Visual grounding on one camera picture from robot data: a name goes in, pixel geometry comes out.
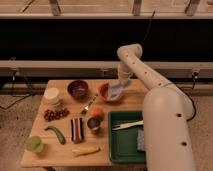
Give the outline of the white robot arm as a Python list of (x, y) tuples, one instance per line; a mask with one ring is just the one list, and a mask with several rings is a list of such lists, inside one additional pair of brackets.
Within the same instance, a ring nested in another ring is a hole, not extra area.
[(119, 82), (132, 73), (148, 89), (143, 100), (143, 126), (148, 171), (196, 171), (187, 120), (195, 113), (192, 100), (174, 83), (140, 60), (140, 44), (117, 50)]

